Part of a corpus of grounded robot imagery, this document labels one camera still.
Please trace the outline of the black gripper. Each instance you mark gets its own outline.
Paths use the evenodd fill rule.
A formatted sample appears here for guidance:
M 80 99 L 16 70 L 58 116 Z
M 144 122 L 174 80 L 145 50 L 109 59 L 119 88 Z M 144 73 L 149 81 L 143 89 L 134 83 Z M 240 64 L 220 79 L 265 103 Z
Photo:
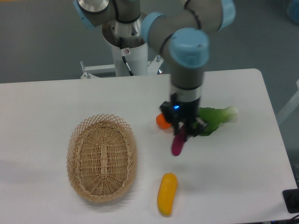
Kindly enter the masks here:
M 181 122 L 185 127 L 185 140 L 196 137 L 203 133 L 208 123 L 198 117 L 199 98 L 194 101 L 183 102 L 175 92 L 171 94 L 170 101 L 164 101 L 160 105 L 160 110 L 167 122 L 173 127 L 173 135 L 179 134 Z

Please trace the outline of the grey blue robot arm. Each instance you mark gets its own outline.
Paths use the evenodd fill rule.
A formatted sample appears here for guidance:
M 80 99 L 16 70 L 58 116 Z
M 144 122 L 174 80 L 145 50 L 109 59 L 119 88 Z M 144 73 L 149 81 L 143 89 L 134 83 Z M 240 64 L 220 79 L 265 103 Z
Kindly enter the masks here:
M 117 76 L 148 73 L 148 49 L 170 66 L 170 100 L 160 109 L 174 135 L 186 141 L 203 133 L 198 116 L 204 67 L 209 59 L 208 34 L 235 18 L 231 0 L 185 0 L 180 13 L 145 15 L 138 0 L 76 0 L 74 7 L 88 28 L 101 27 L 111 46 Z

